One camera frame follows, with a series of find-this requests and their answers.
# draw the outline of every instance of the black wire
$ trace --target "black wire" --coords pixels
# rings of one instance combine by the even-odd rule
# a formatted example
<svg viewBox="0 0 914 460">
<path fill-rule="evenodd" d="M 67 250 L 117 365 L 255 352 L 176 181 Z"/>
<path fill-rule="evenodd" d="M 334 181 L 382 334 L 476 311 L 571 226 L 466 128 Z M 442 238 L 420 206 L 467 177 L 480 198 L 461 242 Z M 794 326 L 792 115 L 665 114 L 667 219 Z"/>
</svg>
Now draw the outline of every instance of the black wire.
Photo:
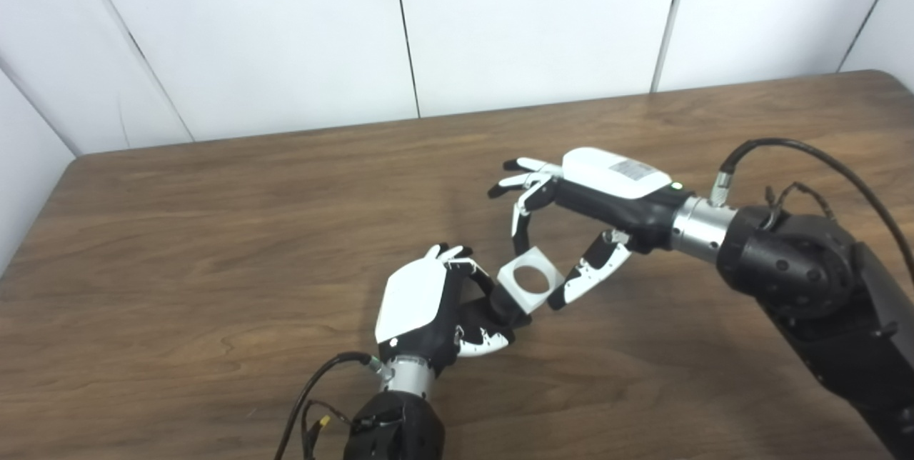
<svg viewBox="0 0 914 460">
<path fill-rule="evenodd" d="M 822 194 L 816 192 L 813 187 L 807 186 L 807 184 L 802 184 L 800 182 L 793 182 L 790 186 L 787 186 L 787 189 L 784 189 L 780 193 L 780 197 L 777 200 L 774 199 L 774 189 L 770 186 L 765 187 L 765 201 L 768 202 L 768 218 L 761 223 L 758 227 L 759 229 L 769 230 L 773 228 L 774 223 L 778 222 L 780 219 L 780 213 L 784 210 L 784 203 L 787 202 L 787 195 L 790 192 L 793 192 L 794 189 L 799 190 L 804 194 L 810 194 L 810 196 L 815 199 L 816 203 L 819 203 L 819 209 L 822 209 L 822 213 L 825 214 L 825 218 L 829 220 L 836 221 L 835 212 L 833 212 L 832 207 L 828 205 L 828 201 L 825 199 Z"/>
<path fill-rule="evenodd" d="M 298 398 L 295 399 L 295 404 L 291 407 L 291 412 L 288 413 L 288 421 L 286 422 L 285 430 L 283 430 L 283 437 L 280 439 L 280 446 L 276 448 L 276 454 L 273 456 L 273 460 L 281 460 L 283 454 L 285 453 L 285 448 L 288 446 L 288 440 L 291 438 L 291 433 L 295 429 L 295 420 L 298 418 L 298 414 L 301 411 L 301 406 L 304 405 L 304 401 L 308 398 L 308 393 L 311 392 L 311 389 L 314 388 L 314 384 L 317 383 L 318 379 L 321 378 L 326 372 L 333 368 L 336 364 L 343 362 L 360 362 L 362 365 L 368 365 L 371 361 L 371 355 L 368 353 L 360 353 L 358 351 L 347 351 L 346 353 L 340 353 L 334 356 L 332 359 L 327 360 L 323 366 L 320 366 L 320 369 L 317 369 L 314 372 L 314 375 L 311 376 L 311 379 L 304 384 L 304 387 L 301 389 L 301 393 L 298 395 Z"/>
<path fill-rule="evenodd" d="M 308 399 L 304 408 L 301 409 L 301 453 L 304 454 L 304 460 L 311 460 L 313 458 L 314 444 L 317 444 L 317 435 L 321 433 L 323 426 L 319 426 L 320 421 L 315 421 L 314 425 L 311 427 L 311 430 L 308 430 L 308 411 L 311 410 L 311 406 L 323 406 L 326 408 L 330 414 L 333 414 L 333 417 L 336 417 L 343 422 L 346 426 L 352 428 L 352 420 L 346 417 L 342 411 L 336 410 L 333 406 L 326 404 L 326 402 L 319 401 L 319 399 Z"/>
<path fill-rule="evenodd" d="M 849 167 L 842 164 L 841 161 L 835 159 L 835 157 L 832 157 L 832 155 L 827 154 L 819 148 L 810 146 L 805 142 L 778 137 L 766 137 L 764 139 L 743 142 L 743 144 L 733 150 L 733 153 L 729 154 L 727 159 L 724 160 L 724 163 L 720 165 L 720 171 L 722 171 L 722 173 L 731 174 L 732 176 L 732 174 L 735 173 L 737 164 L 740 163 L 740 160 L 742 160 L 749 151 L 752 151 L 759 146 L 782 146 L 797 151 L 803 151 L 803 153 L 818 158 L 824 164 L 828 165 L 833 170 L 838 171 L 838 173 L 842 174 L 849 182 L 854 184 L 856 189 L 865 197 L 866 201 L 873 207 L 875 212 L 879 215 L 879 218 L 885 223 L 885 227 L 888 228 L 888 231 L 892 234 L 892 238 L 895 239 L 895 244 L 898 245 L 898 251 L 901 251 L 901 256 L 905 259 L 905 266 L 908 268 L 911 282 L 914 284 L 914 255 L 911 254 L 911 247 L 908 245 L 905 234 L 901 231 L 901 228 L 898 228 L 898 223 L 892 218 L 891 213 L 888 213 L 888 209 L 885 208 L 882 201 L 879 201 L 879 198 L 875 196 L 872 189 L 869 189 L 869 187 L 866 186 L 866 183 L 864 183 L 859 176 L 856 176 L 854 171 L 851 171 Z"/>
</svg>

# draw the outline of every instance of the white plastic cover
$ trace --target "white plastic cover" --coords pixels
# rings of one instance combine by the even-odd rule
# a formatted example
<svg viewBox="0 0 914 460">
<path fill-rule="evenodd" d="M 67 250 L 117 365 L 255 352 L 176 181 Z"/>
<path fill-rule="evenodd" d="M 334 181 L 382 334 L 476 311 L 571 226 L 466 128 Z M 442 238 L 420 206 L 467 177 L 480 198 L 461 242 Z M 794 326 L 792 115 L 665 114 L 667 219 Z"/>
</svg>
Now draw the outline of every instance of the white plastic cover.
<svg viewBox="0 0 914 460">
<path fill-rule="evenodd" d="M 623 199 L 639 199 L 672 182 L 650 165 L 591 147 L 568 151 L 562 171 L 569 182 Z"/>
<path fill-rule="evenodd" d="M 378 343 L 431 323 L 438 314 L 447 268 L 438 259 L 417 259 L 388 278 L 375 339 Z"/>
</svg>

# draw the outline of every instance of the white fingertip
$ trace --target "white fingertip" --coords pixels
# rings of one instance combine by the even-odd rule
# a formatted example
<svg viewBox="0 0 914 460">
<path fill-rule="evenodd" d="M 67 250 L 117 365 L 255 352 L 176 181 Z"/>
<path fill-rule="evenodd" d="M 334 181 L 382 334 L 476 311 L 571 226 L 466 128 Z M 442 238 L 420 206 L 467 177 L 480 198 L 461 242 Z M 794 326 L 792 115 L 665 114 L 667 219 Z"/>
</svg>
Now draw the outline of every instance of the white fingertip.
<svg viewBox="0 0 914 460">
<path fill-rule="evenodd" d="M 537 171 L 538 173 L 549 173 L 555 174 L 555 176 L 562 176 L 561 165 L 549 164 L 548 161 L 536 160 L 536 158 L 518 158 L 517 165 L 529 171 Z"/>
<path fill-rule="evenodd" d="M 513 213 L 511 214 L 511 236 L 512 236 L 512 238 L 513 238 L 513 236 L 517 235 L 517 226 L 520 221 L 520 216 L 521 216 L 521 209 L 519 206 L 517 206 L 517 203 L 515 203 L 515 206 L 513 206 Z"/>
<path fill-rule="evenodd" d="M 530 173 L 526 174 L 517 174 L 517 176 L 510 176 L 504 180 L 498 182 L 499 186 L 503 186 L 506 189 L 512 189 L 512 187 L 522 187 L 526 183 L 526 180 L 530 177 Z"/>
<path fill-rule="evenodd" d="M 483 332 L 483 343 L 471 344 L 460 340 L 460 352 L 457 353 L 457 356 L 470 358 L 470 356 L 488 355 L 489 353 L 494 353 L 508 345 L 508 339 L 505 339 L 503 334 L 496 333 L 493 336 L 489 336 L 489 333 L 487 333 L 486 330 L 480 330 Z"/>
<path fill-rule="evenodd" d="M 440 253 L 440 252 L 441 252 L 441 245 L 435 244 L 434 246 L 431 246 L 430 248 L 428 248 L 428 252 L 425 253 L 424 258 L 436 259 L 436 258 L 438 258 L 438 253 Z"/>
<path fill-rule="evenodd" d="M 454 246 L 453 248 L 448 249 L 448 251 L 438 255 L 438 259 L 440 259 L 440 261 L 448 261 L 459 255 L 461 251 L 463 251 L 463 246 Z"/>
</svg>

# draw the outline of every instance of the white wall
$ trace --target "white wall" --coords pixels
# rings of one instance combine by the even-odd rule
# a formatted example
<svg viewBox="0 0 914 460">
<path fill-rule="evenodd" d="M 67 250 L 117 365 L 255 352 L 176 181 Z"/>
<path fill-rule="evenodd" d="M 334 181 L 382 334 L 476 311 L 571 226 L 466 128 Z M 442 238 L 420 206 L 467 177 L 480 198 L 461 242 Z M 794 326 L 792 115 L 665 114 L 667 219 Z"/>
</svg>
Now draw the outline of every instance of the white wall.
<svg viewBox="0 0 914 460">
<path fill-rule="evenodd" d="M 914 90 L 914 0 L 879 0 L 842 71 L 881 69 Z"/>
<path fill-rule="evenodd" d="M 71 159 L 35 109 L 85 154 L 822 74 L 875 0 L 675 1 L 0 0 L 0 261 Z M 912 86 L 911 2 L 843 69 Z"/>
<path fill-rule="evenodd" d="M 197 139 L 416 118 L 399 0 L 112 0 Z"/>
<path fill-rule="evenodd" d="M 190 140 L 105 0 L 0 0 L 0 59 L 82 154 Z"/>
<path fill-rule="evenodd" d="M 0 275 L 73 154 L 0 73 Z"/>
<path fill-rule="evenodd" d="M 403 0 L 423 117 L 647 92 L 671 0 Z"/>
<path fill-rule="evenodd" d="M 680 0 L 658 88 L 835 72 L 874 1 Z"/>
</svg>

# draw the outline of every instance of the label sticker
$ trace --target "label sticker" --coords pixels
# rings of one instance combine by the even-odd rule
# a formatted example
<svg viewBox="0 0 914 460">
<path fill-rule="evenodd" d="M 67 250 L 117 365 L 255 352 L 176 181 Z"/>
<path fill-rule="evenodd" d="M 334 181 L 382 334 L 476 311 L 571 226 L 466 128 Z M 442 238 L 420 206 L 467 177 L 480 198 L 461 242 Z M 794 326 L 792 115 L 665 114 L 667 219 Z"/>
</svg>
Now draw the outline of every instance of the label sticker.
<svg viewBox="0 0 914 460">
<path fill-rule="evenodd" d="M 610 171 L 616 171 L 616 173 L 621 174 L 633 181 L 640 181 L 642 178 L 650 176 L 657 172 L 656 169 L 650 167 L 650 165 L 642 164 L 640 161 L 636 160 L 625 160 L 620 161 L 619 164 L 610 165 Z"/>
</svg>

